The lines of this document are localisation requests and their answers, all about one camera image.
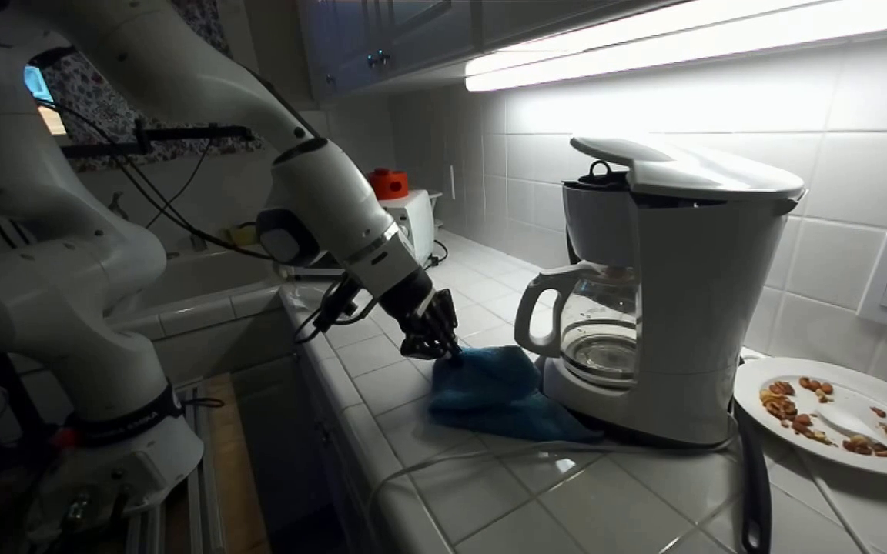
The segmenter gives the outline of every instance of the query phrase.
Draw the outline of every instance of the blue towel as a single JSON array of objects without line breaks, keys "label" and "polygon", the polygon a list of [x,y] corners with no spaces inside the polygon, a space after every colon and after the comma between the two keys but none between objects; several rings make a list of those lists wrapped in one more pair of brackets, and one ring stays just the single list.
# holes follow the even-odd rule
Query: blue towel
[{"label": "blue towel", "polygon": [[530,357],[508,346],[462,346],[435,363],[430,419],[449,426],[519,441],[600,441],[540,389]]}]

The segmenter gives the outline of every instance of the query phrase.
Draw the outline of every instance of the fluorescent light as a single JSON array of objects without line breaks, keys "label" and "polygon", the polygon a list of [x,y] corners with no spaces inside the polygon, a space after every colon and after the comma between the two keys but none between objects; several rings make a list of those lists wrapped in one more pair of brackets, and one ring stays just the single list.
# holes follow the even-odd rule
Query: fluorescent light
[{"label": "fluorescent light", "polygon": [[465,64],[468,91],[766,51],[887,30],[887,0],[692,0]]}]

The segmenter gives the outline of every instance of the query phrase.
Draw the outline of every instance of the black wire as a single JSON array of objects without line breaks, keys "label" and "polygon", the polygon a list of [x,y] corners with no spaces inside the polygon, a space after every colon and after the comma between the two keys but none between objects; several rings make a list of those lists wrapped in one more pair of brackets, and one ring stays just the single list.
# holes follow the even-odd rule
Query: black wire
[{"label": "black wire", "polygon": [[204,143],[204,151],[201,151],[190,174],[185,179],[185,183],[179,183],[179,190],[169,198],[169,204],[162,204],[162,206],[145,222],[145,228],[154,228],[154,222],[161,222],[161,218],[167,215],[167,209],[198,181],[198,171],[201,171],[210,146],[212,146],[212,138],[205,138],[205,143]]},{"label": "black wire", "polygon": [[449,259],[449,248],[444,241],[435,241],[435,247],[441,247],[441,255],[428,255],[424,268],[438,268]]},{"label": "black wire", "polygon": [[309,345],[309,340],[313,340],[313,338],[320,335],[318,327],[313,327],[312,335],[301,335],[301,329],[320,317],[324,300],[333,295],[333,288],[335,288],[339,284],[345,284],[345,279],[335,279],[333,286],[327,286],[324,295],[320,295],[320,300],[318,300],[318,308],[296,327],[296,332],[292,332],[292,340],[296,340],[296,345]]},{"label": "black wire", "polygon": [[194,228],[194,223],[161,193],[161,186],[143,171],[143,166],[139,166],[133,156],[127,156],[127,152],[118,151],[118,141],[115,141],[97,123],[91,123],[88,118],[84,118],[81,111],[74,111],[74,107],[68,107],[68,103],[45,103],[45,107],[64,111],[64,113],[78,118],[81,123],[86,123],[91,131],[97,131],[97,134],[115,146],[115,156],[123,163],[120,171],[129,179],[129,183],[133,183],[154,209],[167,209],[162,215],[167,215],[173,223],[179,223],[183,231],[201,237],[201,241],[205,241],[205,242],[216,242],[216,247],[222,247],[222,248],[230,248],[230,252],[241,252],[241,255],[248,255],[248,259],[267,259],[267,255],[262,255],[262,252],[257,252],[257,248],[241,248],[241,247],[234,247],[234,242],[224,242],[224,241],[219,241],[219,237]]},{"label": "black wire", "polygon": [[11,231],[22,237],[22,242],[33,242],[18,222],[11,222]]},{"label": "black wire", "polygon": [[7,233],[4,222],[0,222],[0,237],[9,248],[15,248],[11,237]]},{"label": "black wire", "polygon": [[379,305],[379,300],[371,297],[371,305],[362,305],[362,308],[361,308],[355,317],[347,317],[347,319],[335,319],[335,327],[352,327],[352,323],[371,317],[375,305]]}]

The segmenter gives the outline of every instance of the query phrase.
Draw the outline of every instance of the coffee maker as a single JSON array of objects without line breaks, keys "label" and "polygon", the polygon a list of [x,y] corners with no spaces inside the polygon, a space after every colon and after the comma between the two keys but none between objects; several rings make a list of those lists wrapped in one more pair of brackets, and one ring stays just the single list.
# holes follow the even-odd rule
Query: coffee maker
[{"label": "coffee maker", "polygon": [[[672,138],[570,143],[594,156],[564,181],[576,263],[526,286],[517,345],[543,352],[545,393],[586,419],[664,443],[727,441],[739,346],[804,181]],[[552,332],[536,335],[545,291]]]}]

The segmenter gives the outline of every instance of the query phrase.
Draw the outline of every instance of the plate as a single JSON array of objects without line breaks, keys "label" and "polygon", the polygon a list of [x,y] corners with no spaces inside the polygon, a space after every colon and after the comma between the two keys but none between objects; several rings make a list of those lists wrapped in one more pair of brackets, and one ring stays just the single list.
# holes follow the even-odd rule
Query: plate
[{"label": "plate", "polygon": [[795,434],[791,426],[785,426],[778,419],[774,419],[762,406],[762,389],[770,380],[791,380],[798,412],[814,412],[819,400],[816,400],[816,393],[811,393],[807,388],[798,384],[800,374],[827,380],[836,388],[833,403],[844,406],[846,412],[855,412],[865,420],[880,419],[880,416],[875,416],[873,406],[887,412],[887,380],[865,374],[865,372],[855,372],[855,368],[846,368],[846,367],[833,367],[833,363],[800,359],[800,357],[747,359],[744,367],[739,367],[739,374],[733,380],[733,398],[770,434],[777,434],[777,437],[781,437],[781,441],[789,441],[789,443],[795,443],[814,454],[833,457],[837,464],[851,464],[851,467],[873,472],[873,473],[887,473],[887,457],[846,452],[842,447],[844,434],[833,429],[825,420],[814,419],[814,426],[825,429],[825,437],[836,447],[816,443],[804,434]]}]

